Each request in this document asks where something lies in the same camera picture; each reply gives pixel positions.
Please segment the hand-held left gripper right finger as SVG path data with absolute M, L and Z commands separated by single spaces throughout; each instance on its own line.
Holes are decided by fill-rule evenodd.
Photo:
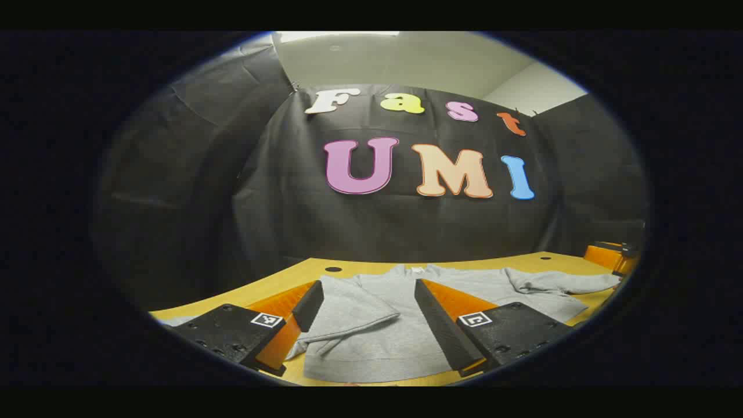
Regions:
M 416 280 L 414 298 L 449 366 L 461 375 L 504 367 L 573 330 L 523 302 L 497 306 L 426 279 Z

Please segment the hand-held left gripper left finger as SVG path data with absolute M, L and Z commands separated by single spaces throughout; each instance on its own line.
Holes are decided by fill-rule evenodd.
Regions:
M 323 283 L 316 280 L 248 307 L 222 304 L 169 329 L 231 362 L 281 377 L 284 361 L 323 301 Z

